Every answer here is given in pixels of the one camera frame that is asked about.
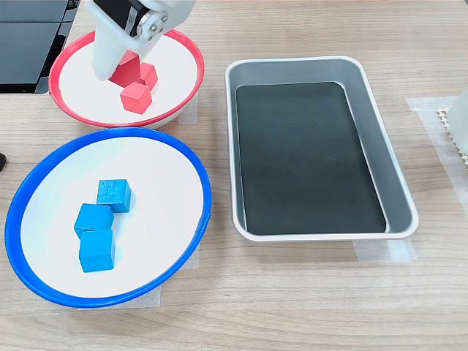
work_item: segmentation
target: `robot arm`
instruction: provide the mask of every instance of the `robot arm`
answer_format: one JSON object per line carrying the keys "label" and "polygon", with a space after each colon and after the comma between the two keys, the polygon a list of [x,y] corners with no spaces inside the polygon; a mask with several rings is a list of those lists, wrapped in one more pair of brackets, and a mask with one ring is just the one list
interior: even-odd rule
{"label": "robot arm", "polygon": [[86,9],[96,21],[93,68],[109,79],[131,50],[144,59],[159,38],[183,23],[195,0],[90,0]]}

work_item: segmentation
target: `tray rim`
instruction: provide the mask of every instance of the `tray rim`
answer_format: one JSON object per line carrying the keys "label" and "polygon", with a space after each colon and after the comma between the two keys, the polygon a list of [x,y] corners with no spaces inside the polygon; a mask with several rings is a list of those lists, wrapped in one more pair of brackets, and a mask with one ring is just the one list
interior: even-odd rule
{"label": "tray rim", "polygon": [[[377,118],[377,123],[379,124],[380,130],[382,131],[383,139],[387,146],[387,149],[390,154],[390,159],[392,165],[397,173],[399,179],[403,180],[401,183],[401,189],[403,190],[404,196],[406,198],[409,210],[412,216],[411,224],[403,231],[397,233],[318,233],[318,234],[278,234],[278,235],[257,235],[246,230],[239,221],[238,218],[238,198],[237,198],[237,186],[235,184],[236,180],[236,165],[235,165],[235,152],[234,152],[234,128],[233,128],[233,112],[231,106],[233,105],[233,100],[231,99],[231,88],[230,88],[230,75],[231,72],[238,66],[244,64],[258,64],[258,63],[272,63],[272,62],[297,62],[297,61],[325,61],[325,60],[344,60],[348,61],[351,64],[354,64],[360,71],[363,82],[366,86],[366,90],[369,93],[369,99],[371,101],[372,109]],[[383,124],[382,116],[380,115],[377,103],[372,93],[369,80],[364,71],[362,64],[349,56],[318,56],[318,57],[304,57],[304,58],[261,58],[261,59],[246,59],[233,62],[226,69],[224,74],[224,81],[226,87],[226,108],[227,108],[227,138],[228,138],[228,148],[229,148],[229,166],[230,166],[230,189],[231,189],[231,219],[234,225],[234,228],[239,234],[244,238],[254,241],[254,242],[282,242],[282,241],[354,241],[354,240],[369,240],[369,239],[404,239],[410,237],[419,227],[419,215],[416,209],[414,200],[410,189],[408,188],[407,182],[404,180],[403,171],[399,165],[399,162],[396,158],[395,151],[391,145],[390,138]]]}
{"label": "tray rim", "polygon": [[[163,274],[156,277],[151,282],[129,292],[108,296],[105,298],[82,298],[68,295],[46,285],[46,283],[44,283],[29,266],[23,253],[20,237],[23,214],[26,210],[29,199],[33,195],[36,188],[49,174],[49,172],[53,170],[53,168],[55,168],[60,162],[87,145],[117,137],[145,137],[159,141],[161,143],[165,143],[181,152],[193,164],[200,177],[200,182],[203,188],[202,214],[198,222],[197,229],[195,230],[193,239],[186,248],[185,252]],[[10,209],[8,210],[7,220],[5,223],[4,238],[7,256],[18,278],[34,293],[54,303],[70,307],[92,309],[97,307],[112,306],[118,303],[130,301],[149,292],[150,290],[158,287],[160,284],[168,280],[176,271],[180,269],[180,267],[182,267],[182,265],[190,258],[190,256],[192,256],[192,253],[197,248],[203,237],[211,217],[211,196],[209,177],[206,169],[203,167],[202,162],[187,145],[175,137],[172,137],[163,132],[146,128],[115,128],[92,132],[91,134],[78,137],[53,151],[51,154],[45,157],[21,183],[10,204]]]}

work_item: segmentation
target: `black object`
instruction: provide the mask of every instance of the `black object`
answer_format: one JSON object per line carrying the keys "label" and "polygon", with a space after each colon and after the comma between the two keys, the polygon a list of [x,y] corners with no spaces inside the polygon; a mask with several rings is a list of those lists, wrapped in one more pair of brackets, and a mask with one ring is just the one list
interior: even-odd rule
{"label": "black object", "polygon": [[0,0],[0,93],[41,94],[78,0]]}
{"label": "black object", "polygon": [[249,232],[385,231],[340,85],[242,86],[236,104]]}
{"label": "black object", "polygon": [[131,37],[136,37],[138,23],[149,11],[137,0],[94,0],[94,2]]}
{"label": "black object", "polygon": [[7,163],[7,157],[0,152],[0,172]]}

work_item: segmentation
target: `blue cube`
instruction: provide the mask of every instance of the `blue cube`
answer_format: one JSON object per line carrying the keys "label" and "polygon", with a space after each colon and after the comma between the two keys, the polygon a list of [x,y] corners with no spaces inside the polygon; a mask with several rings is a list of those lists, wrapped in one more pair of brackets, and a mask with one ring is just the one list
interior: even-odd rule
{"label": "blue cube", "polygon": [[81,234],[80,263],[83,272],[114,268],[116,244],[112,230],[95,230]]}
{"label": "blue cube", "polygon": [[75,222],[75,232],[79,238],[90,230],[107,230],[112,227],[114,213],[109,206],[84,203]]}
{"label": "blue cube", "polygon": [[125,179],[99,181],[97,204],[108,205],[114,213],[130,211],[132,190]]}

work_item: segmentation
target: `red bowl rim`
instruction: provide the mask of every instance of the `red bowl rim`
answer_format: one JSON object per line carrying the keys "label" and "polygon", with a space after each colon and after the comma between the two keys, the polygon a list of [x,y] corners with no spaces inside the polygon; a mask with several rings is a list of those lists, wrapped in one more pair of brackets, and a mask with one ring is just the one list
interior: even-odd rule
{"label": "red bowl rim", "polygon": [[146,119],[144,121],[137,121],[131,123],[122,123],[122,124],[110,124],[110,123],[102,123],[98,121],[91,121],[87,118],[84,118],[78,115],[76,112],[70,109],[68,105],[65,103],[64,99],[62,98],[61,91],[59,88],[59,79],[62,69],[64,68],[65,63],[69,60],[69,58],[76,53],[78,50],[90,44],[94,41],[94,34],[95,32],[92,31],[91,33],[87,33],[86,35],[82,36],[80,39],[73,42],[69,45],[65,50],[63,50],[60,55],[58,55],[56,61],[53,63],[52,69],[50,70],[50,77],[49,77],[49,92],[52,96],[53,101],[69,116],[77,119],[83,123],[91,124],[93,126],[104,127],[104,128],[118,128],[118,127],[143,127],[149,124],[153,124],[163,119],[172,116],[174,113],[177,113],[181,108],[183,108],[198,92],[198,89],[202,85],[203,76],[205,74],[205,62],[203,61],[203,55],[196,46],[196,44],[188,38],[185,34],[182,34],[179,31],[172,30],[166,33],[165,35],[169,38],[177,40],[183,46],[185,46],[190,53],[194,56],[195,62],[197,63],[197,82],[195,83],[194,88],[190,95],[179,105],[175,106],[172,110],[169,110],[159,116]]}

